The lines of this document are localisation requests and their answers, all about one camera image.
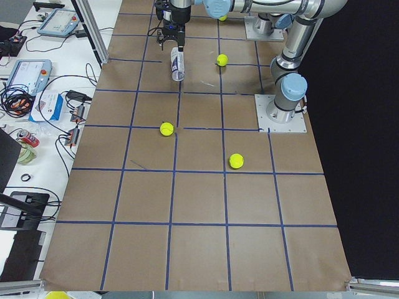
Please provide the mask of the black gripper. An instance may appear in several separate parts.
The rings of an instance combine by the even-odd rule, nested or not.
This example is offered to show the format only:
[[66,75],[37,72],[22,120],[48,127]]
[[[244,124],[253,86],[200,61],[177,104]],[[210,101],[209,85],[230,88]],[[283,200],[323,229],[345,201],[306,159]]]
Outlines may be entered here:
[[156,16],[163,25],[158,29],[157,42],[164,51],[164,42],[174,40],[178,52],[184,51],[185,25],[191,18],[191,1],[155,1]]

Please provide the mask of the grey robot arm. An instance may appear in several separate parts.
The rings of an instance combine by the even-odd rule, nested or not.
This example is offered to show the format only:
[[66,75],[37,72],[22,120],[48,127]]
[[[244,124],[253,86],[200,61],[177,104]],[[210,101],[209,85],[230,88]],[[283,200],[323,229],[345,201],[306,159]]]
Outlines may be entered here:
[[306,47],[311,43],[317,19],[296,16],[287,34],[282,52],[271,62],[271,75],[276,86],[275,97],[266,108],[275,123],[290,122],[298,103],[305,97],[307,80],[298,73]]
[[163,27],[159,29],[157,42],[166,40],[177,43],[178,52],[184,51],[185,25],[190,21],[191,7],[203,5],[209,17],[219,19],[230,12],[264,14],[276,19],[274,27],[285,29],[299,17],[306,22],[317,22],[338,13],[346,1],[156,1],[155,10]]

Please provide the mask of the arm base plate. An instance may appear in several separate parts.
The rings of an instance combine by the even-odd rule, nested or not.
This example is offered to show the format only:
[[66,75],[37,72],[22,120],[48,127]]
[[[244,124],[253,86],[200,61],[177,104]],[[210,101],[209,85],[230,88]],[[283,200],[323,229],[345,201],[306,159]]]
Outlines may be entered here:
[[283,42],[281,29],[275,29],[270,19],[259,16],[246,16],[244,25],[247,40],[266,42]]
[[255,94],[258,130],[261,133],[306,133],[302,112],[285,112],[275,106],[275,95]]

